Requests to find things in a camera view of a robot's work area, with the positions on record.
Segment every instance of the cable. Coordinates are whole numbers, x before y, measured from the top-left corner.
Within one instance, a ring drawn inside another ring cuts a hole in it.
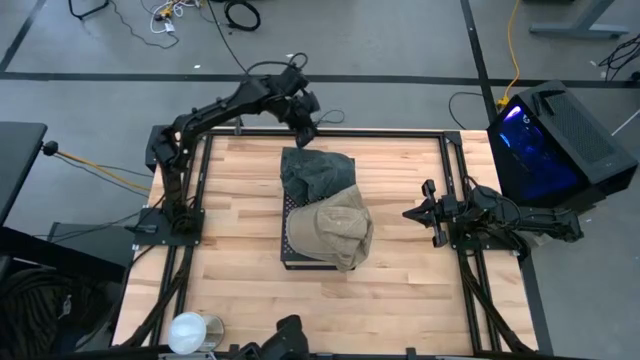
[[[304,62],[302,63],[302,65],[298,66],[298,68],[303,69],[305,66],[307,66],[307,63],[309,62],[309,57],[307,56],[307,54],[305,54],[303,52],[297,52],[297,53],[293,54],[291,59],[289,59],[289,64],[295,65],[295,63],[293,61],[298,56],[302,56],[304,58]]]
[[[129,185],[129,186],[131,186],[133,188],[144,190],[144,191],[151,191],[150,188],[142,186],[142,185],[138,185],[136,183],[133,183],[133,182],[131,182],[131,181],[119,176],[119,175],[116,175],[116,174],[112,173],[111,171],[109,171],[109,170],[107,170],[105,168],[102,168],[100,165],[98,165],[98,164],[96,164],[94,162],[91,162],[91,161],[89,161],[87,159],[83,159],[81,157],[74,156],[74,155],[65,153],[64,151],[60,151],[60,150],[57,151],[57,154],[59,154],[60,156],[64,156],[69,160],[73,160],[75,162],[79,162],[81,164],[85,164],[87,166],[90,166],[90,167],[92,167],[92,168],[94,168],[94,169],[96,169],[96,170],[98,170],[98,171],[100,171],[100,172],[102,172],[102,173],[104,173],[106,175],[111,176],[112,178],[120,181],[121,183]]]
[[[142,6],[142,8],[144,9],[144,11],[148,12],[149,14],[153,14],[153,11],[147,9],[147,7],[144,4],[144,0],[140,0],[140,6]]]
[[[451,109],[451,103],[453,102],[453,98],[455,98],[458,95],[475,95],[475,96],[482,97],[482,94],[474,93],[474,92],[468,92],[468,91],[458,91],[458,92],[453,93],[453,95],[451,95],[451,97],[449,98],[449,115],[451,115],[451,118],[453,119],[453,121],[455,121],[455,123],[458,124],[458,126],[460,126],[460,128],[462,130],[467,130],[467,128],[462,126],[462,124],[460,124],[458,119],[456,119],[455,115],[453,115],[453,110]]]
[[[173,23],[171,22],[171,19],[169,17],[172,15],[175,15],[176,17],[182,17],[182,15],[184,15],[183,7],[195,7],[195,6],[196,6],[195,4],[187,4],[184,1],[168,0],[167,2],[158,6],[155,10],[151,12],[149,29],[154,34],[162,34],[162,33],[170,34],[175,30],[175,28],[173,28]],[[157,20],[158,17],[164,20],[165,22],[165,27],[162,30],[155,30],[153,28],[153,24],[156,21],[158,21]]]
[[[153,249],[154,247],[156,247],[155,245],[149,245],[148,248],[144,249],[140,255],[136,256],[133,261],[131,261],[131,265],[129,265],[130,268],[133,267],[133,265],[135,265],[138,260],[140,260],[140,258],[142,258],[143,256],[145,256],[149,251],[151,251],[151,249]]]
[[[618,131],[622,130],[625,126],[629,125],[631,120],[635,119],[638,116],[638,114],[640,114],[640,109],[638,109],[638,111],[636,111],[633,115],[631,115],[631,117],[628,118],[627,121],[623,122],[622,125],[618,126],[618,128],[611,133],[611,136],[615,136],[618,133]]]
[[[258,61],[257,63],[249,66],[249,68],[247,68],[247,75],[251,72],[251,70],[260,67],[260,66],[264,66],[264,65],[284,65],[284,66],[288,66],[288,67],[294,67],[295,65],[293,65],[290,62],[284,62],[284,61],[277,61],[277,60],[267,60],[267,61]]]
[[[463,177],[463,180],[465,180],[465,179],[471,181],[473,183],[473,185],[475,185],[475,187],[478,188],[478,191],[480,191],[480,193],[482,195],[484,195],[486,197],[493,197],[496,200],[496,206],[500,205],[502,203],[502,201],[506,201],[506,202],[510,203],[516,209],[516,212],[518,213],[518,218],[515,220],[515,223],[513,224],[514,226],[518,225],[522,221],[523,218],[522,218],[522,212],[520,211],[520,207],[518,207],[518,205],[515,202],[513,202],[513,200],[511,200],[508,197],[503,196],[503,195],[501,195],[501,194],[499,194],[497,192],[494,192],[493,194],[486,193],[485,190],[480,187],[478,182],[474,178],[469,176],[469,175],[465,175]],[[511,224],[510,223],[505,223],[502,227],[504,228],[504,227],[507,227],[509,225],[511,225]]]
[[[200,14],[200,17],[201,17],[204,21],[206,21],[206,22],[208,22],[208,23],[215,24],[215,22],[214,22],[213,20],[209,20],[209,19],[207,19],[207,18],[204,16],[204,14],[202,13],[202,9],[203,9],[203,8],[204,8],[204,5],[201,5],[201,6],[200,6],[200,9],[198,9],[198,14]]]
[[[137,192],[137,191],[135,191],[135,190],[129,189],[128,187],[126,187],[126,186],[124,186],[124,185],[121,185],[121,184],[118,184],[117,182],[115,182],[115,181],[113,181],[113,180],[111,180],[111,179],[108,179],[108,178],[106,178],[106,177],[104,177],[104,176],[102,176],[102,175],[100,175],[100,174],[97,174],[97,173],[95,173],[95,172],[93,172],[93,171],[91,171],[91,170],[89,170],[89,169],[87,169],[87,168],[85,168],[85,167],[83,167],[83,166],[76,165],[76,164],[72,163],[71,161],[69,161],[69,160],[67,160],[67,159],[63,158],[62,156],[54,155],[54,157],[55,157],[55,158],[57,158],[57,159],[60,159],[60,160],[64,161],[65,163],[67,163],[67,164],[69,164],[69,165],[71,165],[71,166],[73,166],[73,167],[75,167],[75,168],[77,168],[77,169],[84,170],[84,171],[88,172],[89,174],[91,174],[91,175],[93,175],[93,176],[95,176],[95,177],[98,177],[98,178],[100,178],[100,179],[102,179],[102,180],[104,180],[104,181],[106,181],[106,182],[109,182],[109,183],[111,183],[111,184],[113,184],[113,185],[115,185],[115,186],[117,186],[117,187],[119,187],[119,188],[121,188],[121,189],[127,190],[127,191],[129,191],[129,192],[131,192],[131,193],[134,193],[134,194],[136,194],[136,195],[142,196],[142,197],[144,197],[144,198],[147,198],[147,197],[148,197],[148,195],[146,195],[146,194],[143,194],[143,193]]]
[[[129,173],[129,174],[133,174],[133,175],[138,175],[138,176],[143,176],[143,177],[153,178],[153,175],[143,174],[143,173],[139,173],[139,172],[137,172],[137,171],[124,169],[124,168],[120,168],[120,167],[117,167],[117,166],[101,165],[101,164],[98,164],[98,166],[100,166],[100,167],[101,167],[101,168],[103,168],[103,169],[120,170],[120,171],[124,171],[124,172],[127,172],[127,173]]]
[[[340,120],[327,120],[325,119],[327,117],[327,115],[331,114],[331,113],[339,113],[342,115],[342,118]],[[327,112],[325,112],[324,114],[322,114],[322,116],[320,116],[320,118],[318,120],[316,120],[313,125],[315,125],[316,127],[318,127],[320,124],[325,123],[325,124],[342,124],[345,120],[346,115],[344,114],[344,111],[342,110],[338,110],[338,109],[333,109],[333,110],[329,110]]]
[[[513,66],[516,68],[516,76],[509,83],[509,86],[504,90],[504,96],[502,99],[498,100],[499,107],[505,107],[509,103],[509,91],[511,91],[511,87],[513,84],[520,79],[520,67],[518,66],[518,61],[516,60],[516,55],[513,51],[513,44],[511,42],[511,28],[513,27],[513,20],[516,17],[516,12],[518,11],[518,5],[520,5],[520,0],[516,0],[516,5],[513,7],[513,11],[511,12],[511,18],[509,18],[509,26],[507,27],[507,41],[509,43],[509,52],[511,53],[511,61],[513,62]]]
[[[160,197],[160,199],[159,199],[159,200],[158,200],[158,201],[157,201],[157,202],[156,202],[156,203],[155,203],[151,208],[152,208],[152,209],[155,209],[155,208],[156,208],[156,207],[157,207],[157,206],[162,202],[162,200],[164,200],[164,195],[162,195],[162,196]],[[96,226],[96,227],[94,227],[94,228],[91,228],[91,229],[88,229],[88,230],[83,230],[83,231],[71,231],[71,232],[66,233],[66,234],[54,235],[54,237],[60,237],[60,236],[65,236],[65,237],[63,237],[62,239],[58,239],[58,240],[56,240],[56,241],[52,241],[52,243],[54,243],[54,244],[58,244],[58,243],[60,243],[60,242],[62,242],[62,241],[68,240],[68,239],[73,239],[73,238],[78,237],[78,236],[82,236],[82,235],[86,235],[86,234],[89,234],[89,233],[92,233],[92,232],[95,232],[95,231],[100,231],[100,230],[107,229],[107,228],[109,228],[109,227],[111,227],[111,226],[113,226],[113,225],[116,225],[116,224],[119,224],[119,223],[121,223],[121,222],[123,222],[123,221],[126,221],[126,220],[128,220],[128,219],[130,219],[130,218],[132,218],[132,217],[134,217],[134,216],[136,216],[136,215],[138,215],[139,213],[140,213],[140,212],[138,211],[138,212],[135,212],[135,213],[133,213],[133,214],[131,214],[131,215],[129,215],[129,216],[126,216],[126,217],[124,217],[124,218],[122,218],[122,219],[119,219],[119,220],[116,220],[116,221],[111,221],[111,222],[108,222],[108,223],[105,223],[105,224],[102,224],[102,225],[98,225],[98,226]],[[142,216],[142,217],[140,218],[140,220],[138,220],[138,222],[133,226],[133,231],[135,231],[135,230],[136,230],[136,228],[138,227],[138,225],[140,225],[140,224],[142,223],[142,221],[144,221],[144,219],[146,219],[146,218],[147,218],[147,216],[149,216],[149,214],[151,214],[151,211],[147,212],[144,216]]]
[[[240,60],[238,60],[238,57],[236,56],[236,54],[233,52],[233,50],[231,50],[231,47],[229,46],[229,43],[227,42],[227,39],[225,38],[224,34],[222,33],[222,28],[220,28],[220,23],[218,23],[218,18],[216,17],[216,13],[213,12],[213,6],[211,6],[211,3],[209,1],[210,0],[206,1],[207,6],[209,7],[209,11],[211,11],[211,16],[213,16],[213,22],[216,25],[216,27],[218,28],[218,32],[220,33],[220,37],[222,37],[222,41],[224,42],[224,45],[227,47],[227,50],[229,50],[229,54],[231,54],[231,56],[236,61],[238,66],[240,66],[240,69],[242,69],[242,71],[245,74],[249,75],[249,72],[247,71],[247,69],[245,69],[244,66],[242,66],[242,63],[240,63]]]
[[[227,42],[227,38],[224,36],[224,33],[222,32],[222,28],[220,27],[220,22],[218,21],[218,17],[216,16],[216,13],[213,11],[213,6],[211,6],[211,0],[207,0],[207,7],[209,8],[209,11],[211,12],[211,16],[213,17],[213,23],[216,25],[216,28],[218,29],[218,32],[220,33],[220,37],[222,38],[222,41],[224,42],[224,45],[227,47],[227,50],[229,50],[229,54],[231,54],[231,56],[233,57],[233,60],[235,60],[236,64],[238,64],[238,66],[240,67],[240,69],[242,69],[242,71],[246,74],[249,75],[249,72],[259,66],[263,66],[263,65],[284,65],[284,66],[289,66],[289,67],[293,67],[293,68],[299,68],[302,69],[307,65],[307,62],[309,61],[309,57],[307,56],[307,54],[303,53],[303,52],[299,52],[294,54],[291,59],[289,60],[289,62],[284,62],[284,61],[260,61],[257,62],[253,65],[251,65],[248,69],[245,68],[242,63],[240,62],[240,60],[238,60],[238,57],[236,56],[236,54],[233,52],[233,50],[231,49],[231,46],[229,46],[229,43]],[[302,63],[302,66],[297,67],[293,60],[295,60],[296,57],[302,56],[304,57],[304,62]]]
[[[231,18],[231,15],[229,14],[229,11],[231,10],[232,7],[236,5],[244,6],[256,17],[256,23],[253,26],[244,26],[233,21],[233,19]],[[228,26],[232,29],[238,29],[242,31],[256,31],[260,27],[260,24],[262,24],[262,20],[260,19],[260,13],[258,12],[258,9],[256,9],[253,5],[249,4],[244,0],[227,1],[224,4],[224,16],[227,18],[227,21],[229,21]]]
[[[131,34],[131,36],[133,36],[133,37],[135,37],[135,38],[140,39],[143,43],[145,43],[145,45],[147,45],[147,46],[155,46],[155,47],[159,47],[160,49],[167,50],[167,49],[170,49],[170,48],[174,47],[177,43],[179,43],[179,42],[180,42],[180,39],[178,39],[178,37],[177,37],[177,36],[175,36],[175,35],[174,35],[174,34],[172,34],[172,33],[167,33],[167,35],[171,36],[175,41],[174,41],[173,43],[171,43],[171,44],[167,45],[167,46],[148,42],[145,38],[143,38],[142,36],[140,36],[140,35],[136,34],[136,33],[133,31],[133,27],[131,27],[131,25],[129,25],[129,24],[124,20],[124,17],[123,17],[123,16],[122,16],[122,14],[118,11],[118,6],[116,5],[116,2],[115,2],[114,0],[110,0],[110,2],[111,2],[111,4],[113,4],[113,12],[114,12],[114,13],[116,13],[116,15],[118,15],[118,17],[120,18],[120,22],[121,22],[124,26],[126,26],[126,27],[128,27],[128,28],[129,28],[129,33]]]
[[[626,53],[622,54],[622,55],[618,55],[619,51],[622,51],[628,47],[632,47],[633,48],[629,51],[627,51]],[[598,66],[602,67],[602,66],[606,66],[607,67],[607,72],[605,74],[604,77],[604,81],[613,81],[613,79],[616,77],[616,75],[618,75],[618,72],[625,67],[628,63],[630,63],[631,61],[633,61],[634,59],[640,57],[640,34],[638,34],[635,38],[626,41],[620,45],[618,45],[616,47],[615,50],[613,50],[613,52],[611,54],[609,54],[609,56],[607,56],[604,60],[602,60]],[[609,71],[610,70],[615,70],[615,72],[613,73],[613,76],[611,76],[611,79],[609,79]]]

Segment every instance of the black chair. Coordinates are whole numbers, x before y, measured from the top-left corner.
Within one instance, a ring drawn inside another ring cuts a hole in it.
[[[87,16],[89,16],[89,15],[93,14],[94,12],[96,12],[96,11],[100,11],[100,10],[102,10],[102,9],[106,8],[107,6],[109,6],[109,1],[110,1],[110,0],[104,0],[104,4],[102,4],[102,5],[98,6],[97,8],[95,8],[95,9],[93,9],[93,10],[89,10],[89,11],[87,11],[87,12],[86,12],[86,13],[84,13],[84,14],[76,14],[76,13],[74,13],[74,12],[73,12],[73,3],[72,3],[72,1],[71,1],[71,0],[69,0],[69,12],[70,12],[70,13],[71,13],[71,15],[73,15],[74,17],[78,18],[79,20],[82,20],[82,19],[84,19],[85,17],[87,17]]]

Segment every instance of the yellow cable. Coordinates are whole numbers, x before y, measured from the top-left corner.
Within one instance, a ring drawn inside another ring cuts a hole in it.
[[[513,62],[513,66],[516,68],[516,77],[513,78],[509,86],[504,91],[504,96],[502,99],[498,101],[499,107],[505,107],[509,103],[509,91],[513,84],[520,79],[520,67],[518,67],[518,61],[516,60],[516,55],[513,52],[513,44],[511,43],[511,28],[513,27],[513,20],[516,17],[516,12],[518,11],[518,5],[520,5],[520,0],[516,0],[516,6],[513,7],[513,11],[511,12],[511,18],[509,19],[509,26],[507,28],[507,41],[509,42],[509,51],[511,52],[511,61]]]
[[[132,183],[131,181],[129,181],[129,180],[123,178],[123,177],[120,177],[120,176],[112,173],[111,171],[109,171],[109,170],[101,167],[100,165],[98,165],[96,163],[93,163],[93,162],[91,162],[91,161],[89,161],[87,159],[83,159],[81,157],[76,157],[76,156],[73,156],[71,154],[67,154],[67,153],[62,152],[62,151],[58,151],[57,153],[60,154],[60,156],[66,157],[69,160],[77,161],[77,162],[85,164],[87,166],[91,166],[92,168],[94,168],[94,169],[96,169],[96,170],[98,170],[100,172],[103,172],[103,173],[111,176],[112,178],[114,178],[114,179],[116,179],[116,180],[118,180],[118,181],[120,181],[120,182],[122,182],[122,183],[124,183],[126,185],[129,185],[131,187],[134,187],[134,188],[140,189],[140,190],[144,190],[144,191],[151,191],[151,189],[149,189],[148,187],[144,187],[142,185],[138,185],[138,184]]]

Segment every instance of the dark gray cloth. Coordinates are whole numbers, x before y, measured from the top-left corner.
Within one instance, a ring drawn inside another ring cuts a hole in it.
[[[282,149],[280,179],[284,191],[302,206],[355,185],[356,168],[343,154],[287,147]]]

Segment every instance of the black table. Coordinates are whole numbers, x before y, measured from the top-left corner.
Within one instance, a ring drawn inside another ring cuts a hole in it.
[[[47,126],[39,123],[0,122],[0,279],[11,259],[22,259],[61,272],[90,274],[98,280],[122,283],[125,275],[122,265],[4,226],[46,131]]]

